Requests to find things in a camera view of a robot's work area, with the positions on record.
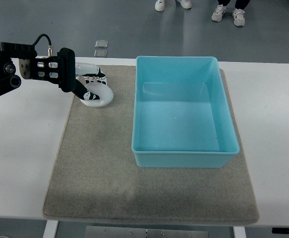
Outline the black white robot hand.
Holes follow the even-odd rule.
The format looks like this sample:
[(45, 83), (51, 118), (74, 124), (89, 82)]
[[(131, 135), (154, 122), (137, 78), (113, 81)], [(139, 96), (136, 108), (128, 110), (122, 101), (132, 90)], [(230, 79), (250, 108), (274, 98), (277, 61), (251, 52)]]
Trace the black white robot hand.
[(78, 62), (75, 64), (75, 89), (73, 94), (83, 101), (99, 101), (101, 97), (87, 88), (96, 84), (108, 85), (106, 75), (99, 66)]

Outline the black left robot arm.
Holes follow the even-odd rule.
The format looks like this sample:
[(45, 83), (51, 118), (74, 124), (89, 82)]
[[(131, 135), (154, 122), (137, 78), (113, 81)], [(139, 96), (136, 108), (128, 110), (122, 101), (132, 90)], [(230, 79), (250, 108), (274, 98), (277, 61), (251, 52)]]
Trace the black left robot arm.
[[(48, 40), (48, 56), (39, 58), (35, 50), (41, 38)], [(75, 54), (62, 48), (53, 56), (52, 42), (41, 34), (33, 44), (0, 42), (0, 96), (21, 86), (21, 79), (34, 79), (57, 84), (63, 92), (76, 88)]]

